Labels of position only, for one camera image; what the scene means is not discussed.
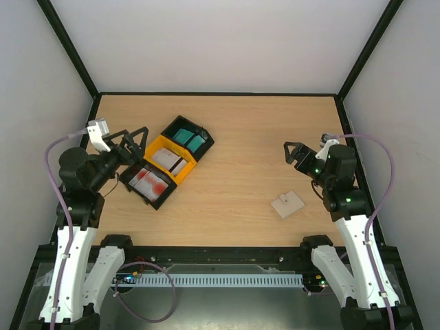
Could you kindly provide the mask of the beige card holder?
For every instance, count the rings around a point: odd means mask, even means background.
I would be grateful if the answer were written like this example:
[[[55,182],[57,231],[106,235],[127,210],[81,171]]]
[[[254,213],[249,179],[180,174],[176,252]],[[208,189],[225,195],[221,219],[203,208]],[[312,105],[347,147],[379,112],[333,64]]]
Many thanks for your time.
[[[281,219],[286,219],[304,208],[305,203],[294,191],[291,190],[277,196],[277,198],[271,202],[271,206],[275,209]]]

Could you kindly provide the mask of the teal card stack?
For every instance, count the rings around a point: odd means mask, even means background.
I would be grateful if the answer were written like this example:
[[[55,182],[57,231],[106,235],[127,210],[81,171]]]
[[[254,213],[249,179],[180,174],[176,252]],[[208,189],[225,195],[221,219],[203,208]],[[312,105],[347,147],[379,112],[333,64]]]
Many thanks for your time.
[[[206,143],[206,138],[186,129],[179,129],[173,139],[193,153]]]

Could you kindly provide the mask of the black bin with red cards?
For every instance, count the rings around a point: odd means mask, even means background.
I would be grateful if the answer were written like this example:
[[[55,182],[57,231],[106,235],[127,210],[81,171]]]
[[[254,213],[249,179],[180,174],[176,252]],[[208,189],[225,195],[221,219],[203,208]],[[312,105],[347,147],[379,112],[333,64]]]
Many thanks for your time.
[[[120,182],[155,210],[160,209],[177,187],[164,171],[145,159],[128,166],[120,175]]]

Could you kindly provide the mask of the black aluminium frame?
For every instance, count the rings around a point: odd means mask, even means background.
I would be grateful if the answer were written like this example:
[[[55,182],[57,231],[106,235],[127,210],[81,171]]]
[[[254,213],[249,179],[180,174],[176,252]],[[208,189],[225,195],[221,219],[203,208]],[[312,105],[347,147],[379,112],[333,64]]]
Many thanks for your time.
[[[38,1],[1,2],[1,271],[16,303],[56,221],[44,166],[55,139],[97,106],[111,131],[181,115],[213,147],[159,210],[124,188],[104,205],[98,238],[140,245],[294,246],[310,234],[343,240],[283,143],[317,146],[341,131],[333,96],[385,1],[53,1],[88,73],[83,80]],[[305,207],[281,219],[271,202]]]

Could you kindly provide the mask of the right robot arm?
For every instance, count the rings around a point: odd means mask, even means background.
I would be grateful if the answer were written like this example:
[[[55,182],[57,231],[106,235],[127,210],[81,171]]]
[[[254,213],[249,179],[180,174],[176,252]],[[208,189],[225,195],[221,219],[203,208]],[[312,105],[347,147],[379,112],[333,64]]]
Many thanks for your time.
[[[317,268],[338,299],[344,329],[406,329],[411,307],[399,299],[386,273],[371,229],[365,193],[355,186],[357,159],[350,146],[327,140],[316,152],[300,142],[285,142],[285,161],[322,189],[322,202],[345,244],[346,267],[329,237],[306,236],[300,262]]]

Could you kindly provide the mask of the black bin with teal cards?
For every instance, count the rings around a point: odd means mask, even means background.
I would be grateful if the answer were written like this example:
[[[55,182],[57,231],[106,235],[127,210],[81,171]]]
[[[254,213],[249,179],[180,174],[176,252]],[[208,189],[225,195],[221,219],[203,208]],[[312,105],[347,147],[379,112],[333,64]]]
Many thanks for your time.
[[[162,135],[186,149],[196,162],[198,162],[215,143],[206,129],[181,115],[177,116],[162,131]]]

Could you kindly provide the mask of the red patterned card stack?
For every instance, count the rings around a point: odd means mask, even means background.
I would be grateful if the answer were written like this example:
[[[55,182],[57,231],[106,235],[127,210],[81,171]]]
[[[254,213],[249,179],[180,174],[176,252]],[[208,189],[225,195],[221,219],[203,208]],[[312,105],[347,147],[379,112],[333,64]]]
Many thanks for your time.
[[[146,169],[141,169],[135,174],[129,185],[152,202],[156,202],[168,188],[168,184],[163,179]]]

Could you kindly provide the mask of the yellow card bin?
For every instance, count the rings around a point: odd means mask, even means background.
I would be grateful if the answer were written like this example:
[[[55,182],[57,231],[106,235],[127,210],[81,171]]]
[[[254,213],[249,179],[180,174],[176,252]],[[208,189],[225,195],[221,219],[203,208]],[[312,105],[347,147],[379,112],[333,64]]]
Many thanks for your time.
[[[147,146],[144,159],[164,171],[177,185],[197,165],[188,150],[163,135],[159,135]]]

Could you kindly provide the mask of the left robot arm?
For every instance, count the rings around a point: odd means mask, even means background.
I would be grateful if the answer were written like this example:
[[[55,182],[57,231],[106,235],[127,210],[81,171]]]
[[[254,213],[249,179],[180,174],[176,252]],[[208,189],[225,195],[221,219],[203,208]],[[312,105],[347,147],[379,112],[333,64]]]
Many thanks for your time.
[[[27,329],[98,329],[100,310],[111,280],[132,247],[131,237],[113,234],[100,248],[92,269],[87,270],[105,198],[101,188],[116,176],[122,165],[140,161],[149,130],[111,134],[106,124],[92,120],[75,133],[88,135],[97,154],[72,147],[58,159],[61,184],[53,183],[56,209],[57,252],[45,303]]]

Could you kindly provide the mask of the white card stack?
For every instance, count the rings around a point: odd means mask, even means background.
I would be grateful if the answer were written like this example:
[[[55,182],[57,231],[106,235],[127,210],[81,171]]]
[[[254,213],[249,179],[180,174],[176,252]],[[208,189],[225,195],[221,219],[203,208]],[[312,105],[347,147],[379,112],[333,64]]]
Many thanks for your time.
[[[158,149],[151,156],[151,159],[165,168],[174,177],[178,176],[182,169],[188,164],[188,162],[182,156],[178,156],[166,148]]]

